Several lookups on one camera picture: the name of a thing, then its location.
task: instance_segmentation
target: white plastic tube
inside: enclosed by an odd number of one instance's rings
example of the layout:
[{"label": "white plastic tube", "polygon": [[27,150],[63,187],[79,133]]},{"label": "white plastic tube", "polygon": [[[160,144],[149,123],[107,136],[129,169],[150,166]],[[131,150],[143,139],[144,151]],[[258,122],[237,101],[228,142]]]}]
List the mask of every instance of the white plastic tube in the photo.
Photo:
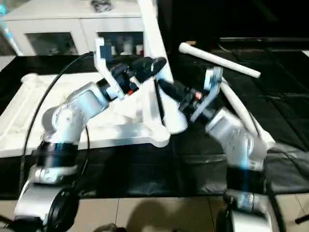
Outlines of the white plastic tube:
[{"label": "white plastic tube", "polygon": [[211,63],[215,63],[215,64],[218,64],[220,66],[235,70],[239,73],[243,73],[243,74],[246,74],[248,76],[258,78],[261,75],[261,73],[256,71],[256,70],[250,69],[250,68],[242,66],[240,64],[231,62],[230,60],[221,58],[221,57],[216,56],[214,54],[211,54],[211,53],[205,52],[203,50],[200,50],[198,48],[192,47],[191,45],[189,45],[187,43],[181,43],[180,46],[179,46],[179,51],[182,52],[182,53],[188,53],[192,56],[207,60]]},{"label": "white plastic tube", "polygon": [[222,92],[230,102],[231,106],[235,110],[236,114],[240,117],[244,126],[252,133],[257,134],[255,124],[259,133],[261,134],[262,140],[266,143],[267,149],[270,149],[274,146],[275,140],[271,135],[265,131],[258,121],[252,116],[250,116],[249,111],[244,106],[242,101],[238,98],[236,93],[231,89],[231,87],[226,83],[226,80],[223,78],[223,82],[220,85]]}]

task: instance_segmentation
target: black cable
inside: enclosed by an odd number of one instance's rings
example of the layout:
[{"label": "black cable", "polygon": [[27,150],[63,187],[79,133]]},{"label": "black cable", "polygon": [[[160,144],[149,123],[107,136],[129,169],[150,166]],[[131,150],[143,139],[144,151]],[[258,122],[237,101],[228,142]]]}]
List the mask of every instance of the black cable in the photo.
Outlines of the black cable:
[{"label": "black cable", "polygon": [[252,61],[252,60],[245,60],[239,57],[239,51],[237,49],[232,49],[232,50],[228,50],[226,48],[224,48],[220,43],[217,44],[219,46],[219,48],[223,51],[225,51],[226,53],[230,53],[233,55],[233,57],[236,59],[236,61],[240,64],[244,64],[244,65],[250,65],[250,64],[257,64],[257,65],[263,65],[263,64],[268,64],[267,62],[259,62],[259,61]]},{"label": "black cable", "polygon": [[259,130],[259,128],[258,128],[258,126],[257,126],[257,124],[255,122],[255,119],[254,119],[252,113],[248,110],[247,107],[246,107],[246,110],[248,111],[248,114],[250,115],[250,118],[251,118],[251,120],[252,120],[252,122],[254,124],[255,130],[256,130],[256,133],[257,133],[257,137],[261,138],[261,132],[260,132],[260,130]]},{"label": "black cable", "polygon": [[39,110],[46,98],[46,96],[48,95],[48,93],[50,92],[50,90],[53,88],[53,86],[56,84],[56,82],[59,80],[59,78],[64,74],[64,72],[71,66],[73,65],[74,63],[76,63],[77,61],[81,60],[82,58],[84,57],[87,57],[87,56],[90,56],[90,55],[93,55],[93,52],[89,52],[89,53],[85,53],[81,56],[79,56],[78,58],[76,58],[75,60],[73,60],[70,64],[68,64],[67,66],[65,66],[61,71],[60,73],[54,78],[54,80],[51,82],[51,84],[48,86],[48,88],[46,89],[44,95],[42,96],[34,114],[33,114],[33,117],[32,117],[32,120],[30,122],[30,125],[28,127],[28,130],[27,130],[27,133],[26,133],[26,139],[25,139],[25,144],[24,144],[24,148],[23,148],[23,153],[21,155],[21,164],[20,164],[20,176],[19,176],[19,192],[21,192],[22,188],[23,188],[23,185],[24,185],[24,171],[25,171],[25,162],[26,162],[26,151],[27,151],[27,145],[28,145],[28,140],[29,140],[29,137],[30,137],[30,134],[31,134],[31,130],[32,130],[32,127],[33,127],[33,124],[35,122],[35,119],[39,113]]},{"label": "black cable", "polygon": [[300,83],[295,77],[285,68],[285,66],[280,62],[280,60],[271,52],[267,51],[266,49],[261,49],[261,51],[268,54],[270,57],[272,57],[276,63],[294,80],[295,83],[297,83],[301,88],[303,88],[306,92],[309,92],[309,89],[304,86],[302,83]]},{"label": "black cable", "polygon": [[5,224],[4,227],[13,223],[13,221],[5,216],[0,215],[0,221]]},{"label": "black cable", "polygon": [[87,135],[87,151],[86,151],[86,157],[84,159],[82,170],[81,170],[79,176],[76,178],[76,180],[72,184],[72,188],[74,188],[75,190],[76,190],[76,187],[78,186],[78,183],[81,181],[83,175],[85,174],[85,171],[88,167],[88,162],[89,162],[90,138],[89,138],[89,131],[88,131],[87,126],[85,127],[85,130],[86,130],[86,135]]},{"label": "black cable", "polygon": [[[251,114],[251,112],[249,112],[250,114],[250,117],[252,119],[252,122],[255,126],[255,129],[256,129],[256,132],[258,133],[258,137],[261,138],[261,134],[260,134],[260,131],[258,129],[258,126]],[[283,153],[289,160],[290,162],[294,165],[294,167],[297,169],[297,171],[299,172],[299,174],[303,177],[303,178],[308,178],[309,177],[309,173],[306,173],[290,156],[289,154],[286,152],[286,151],[283,151],[282,149],[278,149],[277,147],[272,147],[271,150],[275,150],[277,152],[280,152],[280,153]],[[276,217],[276,220],[277,220],[277,224],[278,224],[278,227],[279,227],[279,230],[280,232],[286,232],[286,224],[283,220],[283,215],[282,215],[282,212],[281,212],[281,209],[280,209],[280,206],[279,206],[279,203],[276,199],[276,194],[274,193],[272,187],[271,187],[271,181],[268,181],[266,183],[266,193],[269,197],[269,201],[270,201],[270,204],[273,208],[273,211],[274,211],[274,214],[275,214],[275,217]]]}]

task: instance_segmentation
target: wire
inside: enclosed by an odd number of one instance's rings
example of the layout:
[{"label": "wire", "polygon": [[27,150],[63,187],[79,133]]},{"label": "wire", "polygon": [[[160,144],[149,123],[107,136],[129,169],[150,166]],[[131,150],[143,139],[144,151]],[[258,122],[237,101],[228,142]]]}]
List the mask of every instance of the wire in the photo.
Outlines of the wire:
[{"label": "wire", "polygon": [[[260,138],[261,137],[261,134],[260,134],[260,131],[258,129],[258,126],[256,124],[256,121],[254,120],[252,114],[249,112],[250,114],[250,117],[252,119],[252,122],[255,126],[255,129],[256,129],[256,132],[258,133],[258,137]],[[284,154],[288,160],[294,165],[294,167],[297,169],[298,173],[305,179],[309,178],[309,173],[306,173],[306,171],[304,171],[291,157],[290,155],[284,151],[283,149],[279,149],[277,147],[272,147],[271,150],[275,150],[277,152],[280,152],[282,154]],[[266,192],[267,192],[267,195],[269,196],[269,201],[271,203],[271,206],[274,210],[274,214],[275,214],[275,217],[276,217],[276,220],[277,220],[277,223],[278,223],[278,227],[279,227],[279,230],[280,232],[286,232],[286,224],[283,220],[283,215],[282,215],[282,212],[280,210],[280,206],[279,206],[279,203],[276,199],[276,194],[274,193],[272,187],[271,187],[271,181],[268,181],[266,183]]]},{"label": "wire", "polygon": [[295,77],[285,68],[285,66],[280,62],[280,60],[275,55],[273,55],[271,52],[267,51],[266,49],[261,49],[261,51],[265,52],[270,57],[272,57],[276,61],[276,63],[294,80],[295,83],[297,83],[306,92],[309,92],[309,89],[306,86],[304,86],[302,83],[300,83],[297,79],[295,79]]},{"label": "wire", "polygon": [[248,110],[247,107],[246,107],[246,110],[248,111],[248,114],[250,115],[250,118],[251,118],[251,120],[252,120],[252,122],[254,124],[255,130],[256,130],[256,133],[257,133],[257,137],[261,138],[261,132],[260,132],[260,130],[259,130],[257,124],[256,124],[256,121],[255,121],[252,113]]},{"label": "wire", "polygon": [[72,188],[74,188],[74,189],[76,189],[76,187],[78,186],[78,183],[81,181],[83,175],[85,174],[85,171],[88,167],[88,162],[89,162],[90,139],[89,139],[89,131],[88,131],[87,126],[85,127],[85,130],[86,130],[86,135],[87,135],[87,152],[86,152],[86,157],[84,159],[82,170],[81,170],[78,178],[72,184]]},{"label": "wire", "polygon": [[217,44],[218,44],[219,48],[221,48],[223,51],[225,51],[225,52],[227,52],[227,53],[233,53],[232,51],[227,50],[226,48],[222,47],[221,44],[219,44],[219,43],[217,43]]},{"label": "wire", "polygon": [[85,53],[81,56],[79,56],[78,58],[76,58],[75,60],[73,60],[71,63],[69,63],[67,66],[65,66],[60,73],[54,78],[54,80],[51,82],[51,84],[48,86],[48,88],[46,89],[44,95],[42,96],[34,114],[32,117],[32,120],[30,122],[30,125],[28,127],[27,133],[26,133],[26,139],[25,139],[25,144],[24,144],[24,148],[23,148],[23,153],[21,155],[21,164],[20,164],[20,176],[19,176],[19,193],[21,193],[21,190],[23,188],[24,185],[24,176],[25,176],[25,162],[26,162],[26,151],[27,151],[27,145],[28,145],[28,141],[30,138],[30,134],[31,134],[31,130],[32,127],[34,125],[35,119],[39,113],[39,110],[46,98],[46,96],[48,95],[48,93],[50,92],[50,90],[53,88],[53,86],[56,84],[56,82],[59,80],[59,78],[64,74],[64,72],[74,63],[76,63],[77,61],[81,60],[82,58],[85,58],[87,56],[93,55],[93,52],[89,52],[89,53]]},{"label": "wire", "polygon": [[5,216],[0,215],[0,221],[5,224],[4,227],[13,223],[13,221]]}]

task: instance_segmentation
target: floor tile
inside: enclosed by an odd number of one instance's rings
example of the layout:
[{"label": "floor tile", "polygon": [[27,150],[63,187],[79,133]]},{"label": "floor tile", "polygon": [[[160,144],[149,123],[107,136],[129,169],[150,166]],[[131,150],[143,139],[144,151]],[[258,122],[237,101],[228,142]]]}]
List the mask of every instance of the floor tile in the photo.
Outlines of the floor tile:
[{"label": "floor tile", "polygon": [[208,197],[211,206],[211,215],[213,219],[214,229],[216,227],[216,219],[220,210],[226,208],[226,203],[223,201],[223,197]]},{"label": "floor tile", "polygon": [[0,201],[0,215],[13,219],[15,205],[16,201]]},{"label": "floor tile", "polygon": [[305,214],[309,214],[309,194],[296,194],[296,197]]},{"label": "floor tile", "polygon": [[116,224],[128,232],[213,232],[206,197],[120,199]]},{"label": "floor tile", "polygon": [[118,199],[81,200],[75,223],[70,232],[92,232],[116,222]]},{"label": "floor tile", "polygon": [[304,211],[302,210],[297,197],[294,194],[291,194],[278,195],[276,198],[286,223],[287,232],[309,231],[309,224],[307,222],[301,225],[295,224],[295,219],[304,215]]}]

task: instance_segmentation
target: black table mat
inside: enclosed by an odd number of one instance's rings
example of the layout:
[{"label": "black table mat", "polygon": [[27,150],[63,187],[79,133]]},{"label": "black table mat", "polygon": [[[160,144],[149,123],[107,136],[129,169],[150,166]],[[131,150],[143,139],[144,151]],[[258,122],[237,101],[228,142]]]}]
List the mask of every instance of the black table mat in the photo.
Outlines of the black table mat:
[{"label": "black table mat", "polygon": [[[309,58],[300,52],[217,53],[262,73],[254,79],[224,70],[224,77],[236,94],[276,141],[300,150],[309,148],[309,80],[306,66]],[[75,57],[17,57],[0,72],[0,112],[3,112],[19,89],[20,79],[28,73],[58,73]],[[130,62],[125,57],[115,61]],[[177,55],[170,57],[174,79],[202,88],[204,70],[212,64]],[[93,59],[86,58],[68,73],[93,72]],[[213,107],[226,106],[221,95]],[[150,144],[92,149],[89,167],[79,188],[83,197],[116,198],[193,195],[218,195],[226,188],[226,157],[216,141],[204,132],[204,125],[195,123],[187,131],[171,136],[164,148]],[[309,156],[300,150],[289,154],[309,173]],[[80,151],[77,163],[82,163]],[[27,157],[26,169],[34,163]],[[18,196],[20,157],[0,159],[0,199]],[[267,179],[276,194],[309,192],[309,178],[301,176],[284,154],[267,156]]]}]

